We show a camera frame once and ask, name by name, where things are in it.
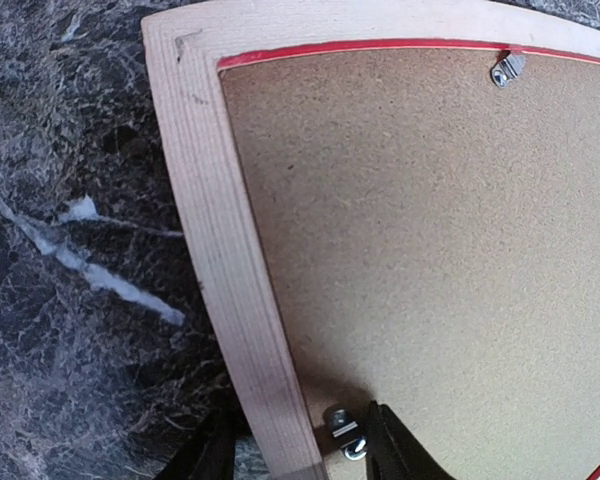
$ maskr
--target metal clip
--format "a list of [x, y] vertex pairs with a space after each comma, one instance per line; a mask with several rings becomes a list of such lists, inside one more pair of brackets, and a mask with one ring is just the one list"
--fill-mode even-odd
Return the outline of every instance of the metal clip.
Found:
[[327, 427], [338, 447], [349, 460], [360, 460], [367, 454], [367, 437], [353, 417], [343, 409], [334, 410]]
[[509, 82], [522, 73], [527, 59], [522, 54], [509, 54], [491, 69], [491, 79], [498, 87], [504, 88]]

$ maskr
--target marble countertop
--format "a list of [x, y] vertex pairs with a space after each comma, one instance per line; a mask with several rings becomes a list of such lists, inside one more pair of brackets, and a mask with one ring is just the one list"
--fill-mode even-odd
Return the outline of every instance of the marble countertop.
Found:
[[[239, 410], [197, 288], [140, 19], [177, 0], [0, 0], [0, 480], [152, 478]], [[600, 0], [521, 0], [600, 29]], [[242, 441], [237, 478], [265, 478]]]

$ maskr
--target hardboard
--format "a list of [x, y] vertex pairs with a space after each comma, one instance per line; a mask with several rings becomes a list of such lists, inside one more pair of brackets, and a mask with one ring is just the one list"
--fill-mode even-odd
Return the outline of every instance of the hardboard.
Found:
[[[222, 73], [315, 427], [389, 404], [458, 480], [600, 463], [600, 65], [406, 49]], [[329, 449], [319, 432], [321, 447]], [[328, 455], [333, 479], [363, 463]]]

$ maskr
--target metal bracket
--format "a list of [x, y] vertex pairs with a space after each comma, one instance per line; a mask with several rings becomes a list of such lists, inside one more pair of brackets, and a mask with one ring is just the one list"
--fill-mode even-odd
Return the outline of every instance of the metal bracket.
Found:
[[327, 427], [345, 457], [349, 460], [365, 457], [367, 437], [349, 412], [343, 409], [334, 410], [327, 418]]
[[491, 79], [498, 87], [504, 88], [509, 82], [522, 73], [527, 59], [524, 55], [511, 53], [500, 60], [491, 69]]

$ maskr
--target black marble surface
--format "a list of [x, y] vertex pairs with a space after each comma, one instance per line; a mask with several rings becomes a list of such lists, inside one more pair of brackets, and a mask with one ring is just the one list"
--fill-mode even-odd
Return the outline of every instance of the black marble surface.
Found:
[[[140, 36], [185, 3], [0, 0], [0, 480], [152, 478], [210, 410], [238, 408]], [[600, 1], [517, 3], [600, 29]], [[236, 466], [266, 477], [252, 440]]]

